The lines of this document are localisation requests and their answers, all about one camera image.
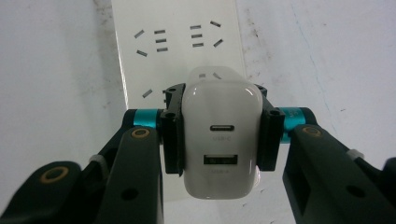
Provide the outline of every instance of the screw hole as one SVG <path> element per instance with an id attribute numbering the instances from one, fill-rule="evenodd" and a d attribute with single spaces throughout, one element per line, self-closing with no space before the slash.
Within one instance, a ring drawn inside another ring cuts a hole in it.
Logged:
<path id="1" fill-rule="evenodd" d="M 316 128 L 304 127 L 303 132 L 305 132 L 313 137 L 321 137 L 321 132 Z"/>
<path id="2" fill-rule="evenodd" d="M 134 138 L 145 138 L 149 136 L 149 130 L 147 129 L 136 129 L 132 132 Z"/>
<path id="3" fill-rule="evenodd" d="M 65 166 L 57 166 L 49 169 L 40 177 L 42 184 L 52 184 L 62 180 L 69 173 L 69 169 Z"/>
<path id="4" fill-rule="evenodd" d="M 137 197 L 139 192 L 137 192 L 136 189 L 126 189 L 125 191 L 122 192 L 121 198 L 124 201 L 131 201 Z"/>
<path id="5" fill-rule="evenodd" d="M 364 192 L 364 190 L 362 190 L 361 188 L 358 188 L 356 186 L 352 186 L 352 185 L 348 185 L 346 186 L 346 190 L 352 194 L 355 197 L 358 198 L 364 198 L 366 196 L 366 193 Z"/>

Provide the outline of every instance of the black dash marks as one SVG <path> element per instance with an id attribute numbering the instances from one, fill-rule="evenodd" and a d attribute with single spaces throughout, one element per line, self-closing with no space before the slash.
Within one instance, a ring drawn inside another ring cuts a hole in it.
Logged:
<path id="1" fill-rule="evenodd" d="M 139 33 L 134 35 L 134 38 L 138 38 L 139 36 L 141 36 L 143 33 L 145 33 L 144 30 L 141 30 Z"/>
<path id="2" fill-rule="evenodd" d="M 146 91 L 145 94 L 143 94 L 142 96 L 143 96 L 143 98 L 146 98 L 146 97 L 148 97 L 151 93 L 152 93 L 152 90 L 150 89 L 150 90 Z"/>
<path id="3" fill-rule="evenodd" d="M 142 55 L 142 56 L 145 56 L 145 57 L 148 56 L 148 54 L 147 54 L 146 52 L 143 52 L 143 51 L 141 51 L 141 50 L 138 50 L 136 53 L 138 53 L 138 54 L 140 54 L 140 55 Z"/>
<path id="4" fill-rule="evenodd" d="M 217 46 L 220 45 L 222 42 L 223 42 L 223 40 L 220 39 L 220 40 L 219 40 L 218 42 L 216 42 L 213 46 L 214 46 L 214 47 L 217 47 Z"/>
<path id="5" fill-rule="evenodd" d="M 166 39 L 164 38 L 164 39 L 156 39 L 155 40 L 155 43 L 163 43 L 163 42 L 166 42 Z"/>
<path id="6" fill-rule="evenodd" d="M 191 35 L 191 38 L 200 38 L 202 35 Z"/>
<path id="7" fill-rule="evenodd" d="M 155 35 L 165 34 L 165 30 L 154 31 L 154 34 L 155 34 Z"/>
<path id="8" fill-rule="evenodd" d="M 190 29 L 191 29 L 191 30 L 201 29 L 201 25 L 193 25 L 193 26 L 190 26 Z"/>
<path id="9" fill-rule="evenodd" d="M 193 48 L 203 47 L 204 43 L 192 44 Z"/>
<path id="10" fill-rule="evenodd" d="M 168 48 L 157 49 L 157 52 L 168 51 Z"/>
<path id="11" fill-rule="evenodd" d="M 215 78 L 217 78 L 217 79 L 221 79 L 221 77 L 220 77 L 218 74 L 216 74 L 216 73 L 214 73 L 213 76 L 214 76 Z"/>
<path id="12" fill-rule="evenodd" d="M 215 21 L 211 21 L 210 24 L 212 24 L 212 25 L 214 25 L 214 26 L 217 26 L 217 27 L 220 27 L 220 26 L 221 26 L 220 23 L 215 22 Z"/>

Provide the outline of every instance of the usb-a port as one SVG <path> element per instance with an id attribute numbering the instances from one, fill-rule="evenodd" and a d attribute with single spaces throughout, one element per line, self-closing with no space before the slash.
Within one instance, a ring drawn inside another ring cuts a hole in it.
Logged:
<path id="1" fill-rule="evenodd" d="M 210 131 L 212 132 L 232 132 L 235 129 L 233 125 L 212 125 Z"/>
<path id="2" fill-rule="evenodd" d="M 238 155 L 204 155 L 205 165 L 236 165 Z"/>

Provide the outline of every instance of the usb-c port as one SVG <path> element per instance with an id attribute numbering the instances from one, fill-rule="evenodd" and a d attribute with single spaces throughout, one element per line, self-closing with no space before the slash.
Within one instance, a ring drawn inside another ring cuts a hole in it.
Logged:
<path id="1" fill-rule="evenodd" d="M 232 132 L 234 129 L 233 125 L 212 125 L 210 131 L 212 132 Z"/>

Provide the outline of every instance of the power adapter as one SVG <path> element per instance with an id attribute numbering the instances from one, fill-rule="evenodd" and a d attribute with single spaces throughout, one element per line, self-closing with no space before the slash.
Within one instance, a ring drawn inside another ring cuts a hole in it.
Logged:
<path id="1" fill-rule="evenodd" d="M 262 115 L 259 89 L 233 69 L 192 70 L 183 94 L 184 184 L 199 199 L 236 199 L 254 185 Z"/>

